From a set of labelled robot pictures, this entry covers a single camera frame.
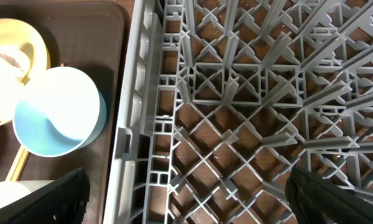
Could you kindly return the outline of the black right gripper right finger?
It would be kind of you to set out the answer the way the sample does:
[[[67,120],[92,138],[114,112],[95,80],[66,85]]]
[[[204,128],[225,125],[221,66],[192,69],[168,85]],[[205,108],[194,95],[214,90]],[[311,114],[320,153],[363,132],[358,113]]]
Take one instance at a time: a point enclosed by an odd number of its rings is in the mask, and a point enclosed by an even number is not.
[[[373,223],[373,191],[345,190],[297,166],[285,195],[298,223]]]

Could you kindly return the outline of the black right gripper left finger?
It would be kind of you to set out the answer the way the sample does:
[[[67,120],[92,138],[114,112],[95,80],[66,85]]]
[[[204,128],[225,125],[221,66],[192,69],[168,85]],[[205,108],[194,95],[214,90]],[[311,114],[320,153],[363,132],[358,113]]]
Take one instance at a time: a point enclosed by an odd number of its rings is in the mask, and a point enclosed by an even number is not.
[[[90,180],[77,168],[0,208],[0,223],[81,223],[90,199]]]

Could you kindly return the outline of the wooden chopstick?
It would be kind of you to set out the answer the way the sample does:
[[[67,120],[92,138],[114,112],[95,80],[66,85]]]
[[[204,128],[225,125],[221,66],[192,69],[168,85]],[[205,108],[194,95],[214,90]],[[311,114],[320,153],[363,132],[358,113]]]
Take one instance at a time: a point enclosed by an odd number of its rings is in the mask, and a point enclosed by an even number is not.
[[[10,170],[7,174],[6,181],[16,182],[19,180],[24,170],[25,164],[29,157],[29,151],[21,146],[13,160]]]

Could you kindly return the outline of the white green cup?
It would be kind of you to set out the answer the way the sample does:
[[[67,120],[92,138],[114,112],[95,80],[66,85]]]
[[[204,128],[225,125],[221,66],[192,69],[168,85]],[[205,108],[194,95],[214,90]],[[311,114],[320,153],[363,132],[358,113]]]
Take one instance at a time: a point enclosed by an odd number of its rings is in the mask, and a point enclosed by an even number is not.
[[[26,195],[35,192],[52,180],[21,180],[0,182],[0,208],[3,208]]]

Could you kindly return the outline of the light blue bowl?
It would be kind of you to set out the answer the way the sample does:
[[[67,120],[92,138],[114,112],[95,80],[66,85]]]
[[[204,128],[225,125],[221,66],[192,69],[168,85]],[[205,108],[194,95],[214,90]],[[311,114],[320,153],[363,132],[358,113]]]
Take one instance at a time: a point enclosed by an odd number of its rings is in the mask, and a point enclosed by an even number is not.
[[[14,133],[30,153],[59,157],[93,142],[103,130],[106,102],[94,81],[73,67],[31,79],[15,108]]]

